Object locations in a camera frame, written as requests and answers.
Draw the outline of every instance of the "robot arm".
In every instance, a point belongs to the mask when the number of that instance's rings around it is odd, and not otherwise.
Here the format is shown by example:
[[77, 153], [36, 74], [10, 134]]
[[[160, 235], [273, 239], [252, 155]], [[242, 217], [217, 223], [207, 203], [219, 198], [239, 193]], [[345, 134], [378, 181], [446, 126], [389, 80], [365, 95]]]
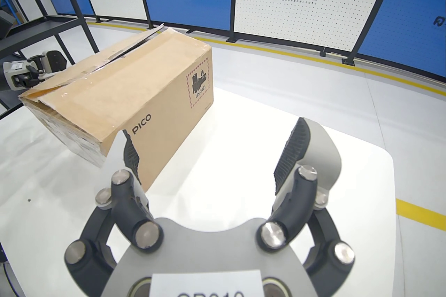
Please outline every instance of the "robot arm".
[[[269, 219], [223, 232], [153, 219], [138, 161], [130, 136], [118, 132], [96, 188], [97, 208], [65, 252], [65, 264], [87, 296], [147, 296], [154, 273], [259, 269], [265, 297], [329, 297], [349, 275], [355, 254], [341, 241], [326, 201], [317, 201], [321, 192], [328, 199], [341, 169], [336, 147], [317, 123], [300, 118], [292, 131], [274, 172], [277, 198]], [[114, 224], [131, 243], [118, 265], [106, 245]], [[289, 243], [305, 224], [315, 246], [302, 265]]]
[[0, 64], [0, 91], [24, 90], [65, 70], [67, 60], [58, 50], [49, 50], [24, 61]]

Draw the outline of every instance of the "box flap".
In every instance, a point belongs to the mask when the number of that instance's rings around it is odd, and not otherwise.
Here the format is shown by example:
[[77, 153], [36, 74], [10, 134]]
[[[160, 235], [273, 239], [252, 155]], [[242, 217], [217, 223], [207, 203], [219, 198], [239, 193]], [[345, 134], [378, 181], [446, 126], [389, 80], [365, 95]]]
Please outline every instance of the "box flap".
[[94, 55], [77, 62], [73, 66], [69, 66], [66, 70], [55, 74], [50, 79], [43, 81], [35, 87], [32, 87], [31, 89], [22, 93], [19, 98], [37, 102], [40, 96], [53, 90], [57, 90], [64, 85], [70, 84], [76, 79], [79, 79], [97, 68], [102, 67], [110, 62], [116, 55], [125, 52], [129, 48], [132, 48], [134, 45], [159, 31], [162, 27], [163, 25], [160, 25], [155, 29], [129, 36], [127, 39], [105, 48], [99, 53], [95, 53]]
[[47, 90], [39, 100], [103, 141], [210, 49], [203, 42], [167, 29], [93, 73], [57, 90]]

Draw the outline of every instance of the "camera lens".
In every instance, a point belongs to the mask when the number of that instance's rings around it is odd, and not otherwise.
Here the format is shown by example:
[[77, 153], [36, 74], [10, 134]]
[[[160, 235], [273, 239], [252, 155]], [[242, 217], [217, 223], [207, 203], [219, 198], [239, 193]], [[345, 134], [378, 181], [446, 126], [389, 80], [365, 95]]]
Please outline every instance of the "camera lens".
[[150, 292], [152, 278], [144, 278], [137, 281], [130, 289], [128, 297], [147, 297]]
[[265, 297], [292, 297], [286, 284], [276, 278], [263, 279]]

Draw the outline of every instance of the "metal shelving rack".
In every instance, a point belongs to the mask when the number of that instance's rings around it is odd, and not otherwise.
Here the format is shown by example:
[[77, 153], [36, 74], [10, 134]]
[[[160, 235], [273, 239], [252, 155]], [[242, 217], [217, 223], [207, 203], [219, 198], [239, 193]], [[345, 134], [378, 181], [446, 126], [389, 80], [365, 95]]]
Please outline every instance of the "metal shelving rack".
[[[10, 31], [6, 38], [0, 39], [0, 58], [12, 55], [15, 52], [18, 52], [23, 57], [23, 54], [21, 53], [22, 48], [54, 36], [57, 39], [62, 51], [67, 56], [67, 59], [71, 64], [74, 64], [75, 62], [68, 52], [67, 47], [62, 42], [59, 33], [74, 28], [78, 25], [82, 27], [94, 53], [99, 52], [96, 42], [91, 35], [91, 31], [88, 29], [88, 25], [76, 0], [70, 0], [73, 9], [75, 10], [76, 17], [49, 15], [41, 0], [35, 0], [35, 2], [43, 16], [28, 23], [23, 23], [16, 26]], [[1, 114], [0, 118], [3, 118], [7, 114], [13, 112], [19, 106], [21, 106], [21, 104], [13, 108], [6, 106], [5, 108], [8, 109], [8, 111]]]

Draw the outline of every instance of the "gray gripper base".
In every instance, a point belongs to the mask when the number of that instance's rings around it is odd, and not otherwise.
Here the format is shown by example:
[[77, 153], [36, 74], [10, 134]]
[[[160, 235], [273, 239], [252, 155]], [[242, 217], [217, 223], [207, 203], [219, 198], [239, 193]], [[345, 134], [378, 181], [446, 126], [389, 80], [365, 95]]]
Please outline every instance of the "gray gripper base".
[[290, 246], [269, 254], [255, 241], [264, 219], [256, 218], [222, 232], [198, 232], [166, 218], [161, 247], [145, 254], [130, 246], [113, 271], [102, 297], [127, 296], [134, 283], [153, 273], [217, 273], [260, 270], [262, 279], [284, 282], [293, 297], [317, 297], [311, 280]]

